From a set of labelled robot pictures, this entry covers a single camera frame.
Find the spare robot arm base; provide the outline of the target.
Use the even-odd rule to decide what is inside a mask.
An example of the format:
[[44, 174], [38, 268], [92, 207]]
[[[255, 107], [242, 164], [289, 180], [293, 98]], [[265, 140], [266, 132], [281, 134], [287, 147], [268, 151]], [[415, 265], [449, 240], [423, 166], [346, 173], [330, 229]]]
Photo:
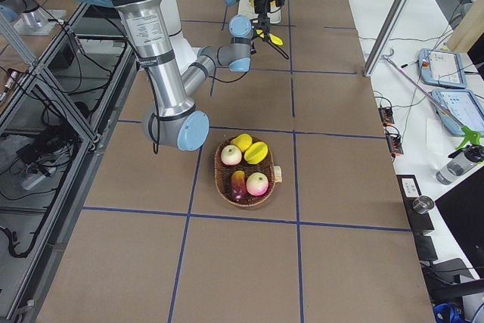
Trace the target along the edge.
[[1, 0], [1, 15], [21, 35], [46, 36], [54, 29], [54, 21], [37, 0]]

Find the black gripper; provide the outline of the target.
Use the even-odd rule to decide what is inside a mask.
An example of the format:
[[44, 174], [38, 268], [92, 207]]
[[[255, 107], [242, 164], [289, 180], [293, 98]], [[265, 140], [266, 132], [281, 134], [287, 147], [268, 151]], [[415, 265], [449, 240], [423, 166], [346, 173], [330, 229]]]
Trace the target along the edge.
[[254, 35], [262, 38], [266, 42], [272, 43], [272, 37], [270, 35], [270, 19], [268, 16], [258, 16], [252, 19]]
[[253, 0], [255, 14], [267, 14], [271, 11], [271, 0]]

